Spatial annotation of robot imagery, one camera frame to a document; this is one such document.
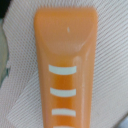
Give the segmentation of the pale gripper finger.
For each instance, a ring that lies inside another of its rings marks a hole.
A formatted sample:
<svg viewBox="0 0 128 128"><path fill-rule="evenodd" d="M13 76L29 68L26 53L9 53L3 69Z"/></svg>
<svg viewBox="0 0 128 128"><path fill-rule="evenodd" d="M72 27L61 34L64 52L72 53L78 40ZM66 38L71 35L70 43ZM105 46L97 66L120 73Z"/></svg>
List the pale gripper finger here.
<svg viewBox="0 0 128 128"><path fill-rule="evenodd" d="M7 62L9 60L9 49L4 30L0 30L0 87L8 75Z"/></svg>

